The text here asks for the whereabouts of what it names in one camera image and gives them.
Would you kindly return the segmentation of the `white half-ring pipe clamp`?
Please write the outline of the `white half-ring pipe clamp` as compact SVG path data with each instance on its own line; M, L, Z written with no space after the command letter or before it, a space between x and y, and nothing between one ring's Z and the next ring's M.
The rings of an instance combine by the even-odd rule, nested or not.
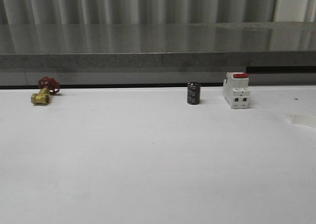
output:
M308 114L298 114L290 113L289 114L290 122L296 125L308 126L311 128L316 128L316 117Z

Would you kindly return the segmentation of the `grey pleated curtain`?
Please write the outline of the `grey pleated curtain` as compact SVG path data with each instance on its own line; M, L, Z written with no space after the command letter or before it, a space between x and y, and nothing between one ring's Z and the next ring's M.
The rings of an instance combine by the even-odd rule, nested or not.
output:
M278 0L0 0L2 24L270 22Z

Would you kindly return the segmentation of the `white circuit breaker red switch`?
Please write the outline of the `white circuit breaker red switch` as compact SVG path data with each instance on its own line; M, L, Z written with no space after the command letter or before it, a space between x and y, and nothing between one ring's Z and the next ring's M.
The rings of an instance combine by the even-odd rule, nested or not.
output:
M227 72L223 82L223 97L232 109L247 109L250 90L249 74L244 72Z

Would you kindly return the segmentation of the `black cylindrical capacitor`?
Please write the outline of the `black cylindrical capacitor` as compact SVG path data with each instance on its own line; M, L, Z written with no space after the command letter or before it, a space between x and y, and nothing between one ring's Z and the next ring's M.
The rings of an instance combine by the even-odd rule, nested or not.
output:
M187 83L187 103L190 105L198 105L200 103L200 83Z

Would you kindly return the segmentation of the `brass valve red handwheel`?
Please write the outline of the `brass valve red handwheel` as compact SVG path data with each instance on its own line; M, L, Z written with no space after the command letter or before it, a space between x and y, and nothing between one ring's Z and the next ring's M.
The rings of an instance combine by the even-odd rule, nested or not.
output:
M50 77L43 77L38 81L40 91L31 95L31 103L33 105L48 105L50 96L56 95L60 91L60 84Z

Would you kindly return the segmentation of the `grey stone counter ledge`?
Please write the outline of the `grey stone counter ledge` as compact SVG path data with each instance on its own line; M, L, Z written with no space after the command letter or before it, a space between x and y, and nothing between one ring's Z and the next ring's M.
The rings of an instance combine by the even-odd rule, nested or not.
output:
M226 71L316 64L313 22L1 25L2 69Z

